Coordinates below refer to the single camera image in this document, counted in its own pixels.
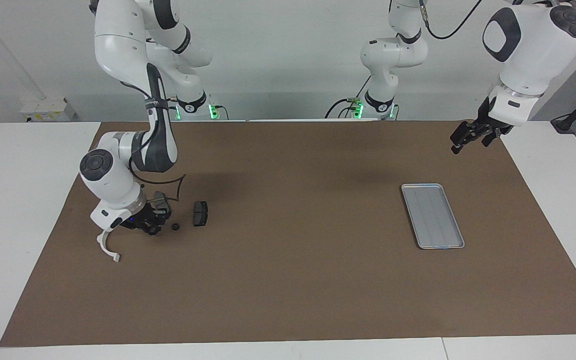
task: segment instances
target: white robotic arm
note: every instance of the white robotic arm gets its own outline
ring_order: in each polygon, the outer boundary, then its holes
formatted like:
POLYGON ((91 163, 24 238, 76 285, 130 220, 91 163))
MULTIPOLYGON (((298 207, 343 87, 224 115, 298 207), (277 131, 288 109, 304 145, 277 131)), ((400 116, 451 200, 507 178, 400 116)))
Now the white robotic arm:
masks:
POLYGON ((483 43, 503 68, 477 119, 450 137, 455 154, 482 136, 489 146, 528 121, 551 80, 576 57, 576 0, 503 7, 490 18, 483 43))
POLYGON ((90 217, 104 232, 121 225, 154 235, 170 211, 147 202, 131 170, 164 173, 178 159, 162 73, 174 83, 175 100, 197 104, 190 112, 201 114, 209 96, 190 72, 208 65, 212 55, 179 22, 177 0, 92 0, 90 9, 96 61, 122 85, 142 93, 150 122, 148 131, 104 134, 81 160, 80 177, 100 199, 90 217))
POLYGON ((391 117, 399 84, 398 76, 392 71, 418 66, 428 56, 419 8, 419 0, 394 0, 388 21, 397 36, 368 41, 361 49, 361 63, 370 70, 366 90, 360 94, 363 117, 391 117))

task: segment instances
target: gray tray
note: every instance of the gray tray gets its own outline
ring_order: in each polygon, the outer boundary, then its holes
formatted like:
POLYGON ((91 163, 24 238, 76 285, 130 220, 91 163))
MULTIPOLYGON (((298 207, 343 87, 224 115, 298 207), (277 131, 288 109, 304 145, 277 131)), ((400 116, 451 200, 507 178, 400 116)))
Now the gray tray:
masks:
POLYGON ((439 184, 404 184, 406 200, 416 242, 421 249, 461 249, 464 238, 459 231, 444 188, 439 184))

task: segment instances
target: green light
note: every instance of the green light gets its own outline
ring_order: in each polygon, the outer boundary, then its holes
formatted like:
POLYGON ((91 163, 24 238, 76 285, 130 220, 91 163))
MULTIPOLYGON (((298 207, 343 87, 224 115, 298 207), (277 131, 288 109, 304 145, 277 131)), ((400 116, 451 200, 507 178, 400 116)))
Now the green light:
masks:
POLYGON ((215 109, 212 104, 208 104, 208 109, 210 110, 210 118, 212 120, 219 119, 219 111, 215 109))
POLYGON ((354 118, 355 119, 361 119, 363 114, 364 114, 364 104, 359 102, 358 105, 359 105, 359 107, 357 107, 357 109, 354 110, 354 118))

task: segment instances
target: rectangular tray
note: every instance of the rectangular tray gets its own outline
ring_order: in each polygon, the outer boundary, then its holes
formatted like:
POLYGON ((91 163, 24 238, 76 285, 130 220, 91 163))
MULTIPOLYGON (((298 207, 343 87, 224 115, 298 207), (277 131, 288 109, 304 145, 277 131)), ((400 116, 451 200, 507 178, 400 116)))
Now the rectangular tray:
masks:
POLYGON ((464 238, 439 184, 403 184, 408 214, 421 249, 461 249, 464 238))

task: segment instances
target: brown table surface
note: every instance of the brown table surface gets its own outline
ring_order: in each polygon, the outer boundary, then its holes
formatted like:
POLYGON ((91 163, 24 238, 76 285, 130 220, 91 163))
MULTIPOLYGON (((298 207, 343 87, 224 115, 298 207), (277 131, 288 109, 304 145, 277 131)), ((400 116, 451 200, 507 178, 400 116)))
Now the brown table surface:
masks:
POLYGON ((0 346, 576 334, 566 251, 503 144, 455 156, 456 126, 175 123, 178 163, 142 173, 187 173, 164 231, 115 230, 112 262, 77 179, 0 346), (417 247, 404 183, 444 186, 465 248, 417 247))

